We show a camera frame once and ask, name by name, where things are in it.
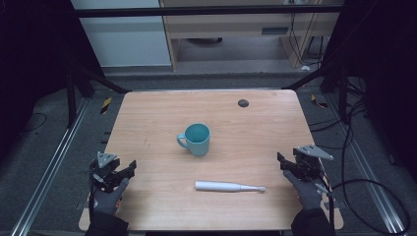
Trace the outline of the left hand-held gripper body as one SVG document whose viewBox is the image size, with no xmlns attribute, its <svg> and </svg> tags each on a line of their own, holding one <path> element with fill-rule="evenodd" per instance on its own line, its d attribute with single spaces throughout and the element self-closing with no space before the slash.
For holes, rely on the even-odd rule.
<svg viewBox="0 0 417 236">
<path fill-rule="evenodd" d="M 116 154 L 98 152 L 96 159 L 89 165 L 90 181 L 105 193 L 111 193 L 118 186 L 118 172 L 116 168 L 120 160 Z"/>
</svg>

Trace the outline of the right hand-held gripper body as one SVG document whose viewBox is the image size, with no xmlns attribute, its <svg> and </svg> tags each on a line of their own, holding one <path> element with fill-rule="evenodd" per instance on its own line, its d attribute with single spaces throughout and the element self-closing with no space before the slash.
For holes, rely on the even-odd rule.
<svg viewBox="0 0 417 236">
<path fill-rule="evenodd" d="M 322 160 L 333 160 L 333 156 L 320 147 L 308 145 L 296 147 L 293 150 L 295 164 L 290 167 L 290 172 L 299 180 L 310 181 L 324 176 Z"/>
</svg>

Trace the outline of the white electric toothbrush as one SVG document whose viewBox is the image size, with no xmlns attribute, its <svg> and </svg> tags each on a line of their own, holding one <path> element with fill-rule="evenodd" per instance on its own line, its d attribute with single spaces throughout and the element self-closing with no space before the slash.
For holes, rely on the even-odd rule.
<svg viewBox="0 0 417 236">
<path fill-rule="evenodd" d="M 217 182 L 217 181 L 202 181 L 195 182 L 195 189 L 198 191 L 212 191 L 212 192 L 265 192 L 267 190 L 264 186 L 251 186 L 231 182 Z"/>
</svg>

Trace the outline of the teal cup with handle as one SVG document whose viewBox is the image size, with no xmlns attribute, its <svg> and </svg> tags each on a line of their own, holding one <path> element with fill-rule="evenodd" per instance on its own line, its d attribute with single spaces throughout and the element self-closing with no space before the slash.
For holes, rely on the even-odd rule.
<svg viewBox="0 0 417 236">
<path fill-rule="evenodd" d="M 178 145 L 193 156 L 205 156 L 209 152 L 209 139 L 209 127 L 201 123 L 190 125 L 183 134 L 176 137 Z"/>
</svg>

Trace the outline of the person's left hand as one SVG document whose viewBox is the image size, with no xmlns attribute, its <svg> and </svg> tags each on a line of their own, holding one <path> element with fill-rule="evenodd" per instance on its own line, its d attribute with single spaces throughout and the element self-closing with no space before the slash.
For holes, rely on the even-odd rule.
<svg viewBox="0 0 417 236">
<path fill-rule="evenodd" d="M 114 215 L 120 205 L 122 194 L 129 185 L 129 179 L 124 178 L 120 185 L 111 193 L 93 188 L 93 212 Z"/>
</svg>

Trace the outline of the person's right hand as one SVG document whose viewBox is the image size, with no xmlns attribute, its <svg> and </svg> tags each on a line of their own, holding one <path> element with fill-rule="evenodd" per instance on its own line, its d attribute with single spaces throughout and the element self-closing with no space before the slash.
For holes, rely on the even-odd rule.
<svg viewBox="0 0 417 236">
<path fill-rule="evenodd" d="M 303 181 L 295 177 L 289 170 L 283 171 L 283 176 L 292 184 L 298 194 L 303 210 L 321 207 L 323 192 L 318 188 L 322 184 L 320 179 Z"/>
</svg>

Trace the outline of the yellow and black tape strip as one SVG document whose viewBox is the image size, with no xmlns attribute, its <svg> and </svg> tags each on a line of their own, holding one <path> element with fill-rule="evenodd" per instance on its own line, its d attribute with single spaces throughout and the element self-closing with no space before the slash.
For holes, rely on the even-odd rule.
<svg viewBox="0 0 417 236">
<path fill-rule="evenodd" d="M 313 103 L 315 103 L 317 106 L 321 108 L 328 108 L 326 98 L 322 94 L 312 94 L 311 100 Z"/>
<path fill-rule="evenodd" d="M 101 109 L 100 109 L 100 114 L 105 114 L 106 113 L 111 101 L 112 101 L 112 97 L 110 97 L 110 96 L 106 97 L 104 99 L 103 104 L 102 104 Z"/>
</svg>

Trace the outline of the black metal stand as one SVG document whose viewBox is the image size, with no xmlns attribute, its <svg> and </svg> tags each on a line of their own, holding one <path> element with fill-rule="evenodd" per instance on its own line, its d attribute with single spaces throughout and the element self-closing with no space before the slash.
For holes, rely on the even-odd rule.
<svg viewBox="0 0 417 236">
<path fill-rule="evenodd" d="M 77 104 L 75 98 L 75 89 L 78 89 L 82 97 L 93 97 L 95 90 L 90 84 L 90 80 L 111 89 L 117 93 L 127 93 L 128 89 L 121 88 L 108 80 L 104 76 L 100 76 L 93 71 L 87 69 L 76 59 L 69 59 L 65 64 L 66 68 L 66 89 L 68 101 L 68 128 L 71 128 L 77 119 Z"/>
<path fill-rule="evenodd" d="M 347 67 L 343 62 L 328 62 L 324 63 L 322 67 L 315 72 L 307 75 L 303 79 L 295 82 L 283 89 L 296 90 L 301 86 L 311 82 L 312 80 L 323 77 L 320 90 L 324 93 L 329 93 L 335 88 L 338 88 L 338 115 L 345 123 L 348 123 L 347 118 Z"/>
</svg>

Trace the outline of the white cabinet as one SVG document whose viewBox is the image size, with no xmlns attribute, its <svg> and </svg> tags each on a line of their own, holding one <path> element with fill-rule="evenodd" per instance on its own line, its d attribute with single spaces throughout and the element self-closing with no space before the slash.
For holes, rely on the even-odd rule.
<svg viewBox="0 0 417 236">
<path fill-rule="evenodd" d="M 76 10 L 159 8 L 158 0 L 71 0 Z M 102 68 L 170 66 L 162 17 L 81 18 Z"/>
</svg>

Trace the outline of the light wooden desk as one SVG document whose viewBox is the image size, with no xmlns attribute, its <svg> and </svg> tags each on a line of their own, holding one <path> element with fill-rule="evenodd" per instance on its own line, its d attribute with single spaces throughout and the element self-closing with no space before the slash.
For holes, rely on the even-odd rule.
<svg viewBox="0 0 417 236">
<path fill-rule="evenodd" d="M 343 0 L 158 0 L 162 7 L 330 5 Z M 330 36 L 337 13 L 165 16 L 167 37 L 277 36 L 292 67 L 302 64 L 310 39 Z"/>
</svg>

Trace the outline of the aluminium floor rail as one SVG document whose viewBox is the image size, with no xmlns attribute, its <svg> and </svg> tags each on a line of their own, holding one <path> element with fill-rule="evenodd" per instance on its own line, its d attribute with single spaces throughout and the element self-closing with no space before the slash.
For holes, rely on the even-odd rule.
<svg viewBox="0 0 417 236">
<path fill-rule="evenodd" d="M 326 100 L 335 118 L 339 119 L 338 126 L 340 127 L 342 133 L 345 135 L 342 147 L 341 183 L 339 184 L 339 187 L 342 188 L 346 206 L 362 223 L 364 223 L 367 227 L 371 228 L 375 232 L 379 232 L 380 234 L 384 234 L 387 236 L 409 236 L 409 214 L 406 210 L 404 211 L 404 215 L 406 216 L 407 221 L 403 223 L 389 199 L 389 196 L 395 198 L 395 194 L 392 193 L 387 186 L 381 184 L 378 181 L 376 175 L 374 174 L 369 163 L 365 159 L 362 150 L 359 148 L 359 145 L 357 144 L 354 138 L 353 131 L 351 130 L 351 125 L 349 123 L 351 115 L 347 115 L 348 123 L 345 124 L 339 118 L 336 99 L 332 95 L 326 95 Z M 359 172 L 361 174 L 361 177 L 359 179 L 345 179 L 345 157 L 347 152 L 350 153 L 350 156 L 355 161 L 356 166 L 359 169 Z M 355 183 L 363 183 L 367 186 L 370 196 L 372 197 L 373 202 L 380 213 L 382 221 L 386 226 L 385 229 L 380 229 L 376 226 L 373 226 L 370 222 L 367 222 L 361 214 L 359 214 L 355 209 L 351 207 L 350 202 L 348 200 L 348 195 L 345 191 L 345 187 L 348 184 Z"/>
<path fill-rule="evenodd" d="M 36 218 L 40 210 L 40 207 L 42 206 L 46 198 L 46 195 L 50 189 L 50 186 L 54 181 L 55 176 L 58 173 L 63 160 L 65 159 L 67 151 L 85 117 L 88 105 L 89 100 L 87 98 L 82 98 L 80 106 L 77 108 L 76 118 L 73 124 L 66 129 L 57 149 L 54 151 L 51 160 L 47 165 L 45 172 L 43 173 L 27 206 L 25 207 L 25 210 L 21 214 L 19 220 L 14 225 L 13 230 L 10 233 L 10 236 L 28 235 L 30 228 L 34 222 L 34 219 Z"/>
</svg>

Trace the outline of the black horizontal frame bar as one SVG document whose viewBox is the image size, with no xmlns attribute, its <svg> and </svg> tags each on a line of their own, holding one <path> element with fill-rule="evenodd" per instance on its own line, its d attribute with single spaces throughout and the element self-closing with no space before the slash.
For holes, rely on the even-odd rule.
<svg viewBox="0 0 417 236">
<path fill-rule="evenodd" d="M 244 15 L 244 14 L 292 14 L 292 13 L 336 13 L 344 9 L 343 4 L 330 5 L 256 5 L 256 6 L 202 6 L 129 9 L 86 9 L 74 10 L 79 18 L 110 17 L 154 17 L 154 16 L 198 16 L 198 15 Z"/>
</svg>

